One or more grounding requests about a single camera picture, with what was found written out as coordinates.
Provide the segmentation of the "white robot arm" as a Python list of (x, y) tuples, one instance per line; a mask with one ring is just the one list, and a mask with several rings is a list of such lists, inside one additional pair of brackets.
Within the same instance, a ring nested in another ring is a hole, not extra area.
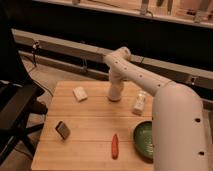
[(154, 171), (210, 171), (200, 96), (184, 84), (130, 63), (130, 58), (126, 47), (103, 57), (109, 66), (108, 99), (121, 99), (124, 79), (153, 97)]

